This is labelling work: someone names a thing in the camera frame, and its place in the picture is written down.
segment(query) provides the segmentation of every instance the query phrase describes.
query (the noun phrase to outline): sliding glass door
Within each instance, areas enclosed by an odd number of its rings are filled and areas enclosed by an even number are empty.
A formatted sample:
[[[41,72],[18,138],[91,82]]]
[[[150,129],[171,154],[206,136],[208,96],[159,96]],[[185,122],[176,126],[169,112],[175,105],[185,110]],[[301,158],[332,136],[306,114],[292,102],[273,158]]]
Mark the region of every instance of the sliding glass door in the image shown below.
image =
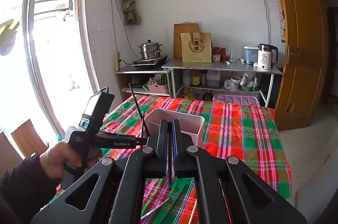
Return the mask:
[[[0,26],[20,21],[12,47],[0,46],[0,125],[7,134],[31,119],[41,139],[54,144],[80,120],[94,92],[80,39],[79,1],[0,0]]]

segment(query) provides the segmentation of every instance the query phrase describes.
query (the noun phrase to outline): wooden cutting board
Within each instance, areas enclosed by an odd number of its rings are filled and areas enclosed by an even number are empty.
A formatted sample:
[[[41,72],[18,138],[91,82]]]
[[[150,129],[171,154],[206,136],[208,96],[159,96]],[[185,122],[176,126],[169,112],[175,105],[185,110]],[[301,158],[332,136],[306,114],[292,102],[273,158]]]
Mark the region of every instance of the wooden cutting board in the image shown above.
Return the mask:
[[[175,24],[174,25],[174,58],[182,58],[181,33],[194,33],[198,31],[198,24]]]

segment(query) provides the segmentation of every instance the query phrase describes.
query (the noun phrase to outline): white kettle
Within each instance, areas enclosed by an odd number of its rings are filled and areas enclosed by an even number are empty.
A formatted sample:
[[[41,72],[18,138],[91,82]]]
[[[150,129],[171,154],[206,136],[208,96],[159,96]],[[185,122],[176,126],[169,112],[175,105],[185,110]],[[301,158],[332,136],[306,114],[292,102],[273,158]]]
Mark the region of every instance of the white kettle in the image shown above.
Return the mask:
[[[278,48],[276,46],[259,44],[258,45],[258,66],[260,70],[270,70],[278,62]],[[276,51],[276,61],[273,62],[273,53]]]

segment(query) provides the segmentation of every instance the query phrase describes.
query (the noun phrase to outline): tan paper bag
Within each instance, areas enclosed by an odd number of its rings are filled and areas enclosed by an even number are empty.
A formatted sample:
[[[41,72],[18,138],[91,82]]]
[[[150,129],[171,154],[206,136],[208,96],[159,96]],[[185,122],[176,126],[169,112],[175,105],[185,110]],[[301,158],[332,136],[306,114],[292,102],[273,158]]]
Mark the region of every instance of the tan paper bag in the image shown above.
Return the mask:
[[[211,63],[211,33],[181,33],[184,63]]]

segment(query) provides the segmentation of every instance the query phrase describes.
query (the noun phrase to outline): red green plaid cloth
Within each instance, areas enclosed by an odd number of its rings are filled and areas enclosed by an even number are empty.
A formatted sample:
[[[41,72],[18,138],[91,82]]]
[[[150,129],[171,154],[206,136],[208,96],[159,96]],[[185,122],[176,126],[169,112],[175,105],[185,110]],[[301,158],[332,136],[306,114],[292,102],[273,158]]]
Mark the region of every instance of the red green plaid cloth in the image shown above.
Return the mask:
[[[204,117],[202,145],[205,150],[220,158],[238,157],[276,192],[291,202],[291,168],[286,162],[278,138],[273,109],[158,96],[136,98],[141,111],[146,115],[156,108],[164,108]],[[104,120],[102,130],[139,136],[141,125],[136,104],[131,97]],[[111,150],[107,156],[121,159],[133,151]],[[168,176],[164,179],[147,179],[142,215],[168,197],[171,199],[142,223],[159,223],[183,185],[185,187],[182,194],[163,223],[187,224],[196,200],[194,180],[175,179],[173,190],[169,193]],[[197,221],[196,209],[192,223]]]

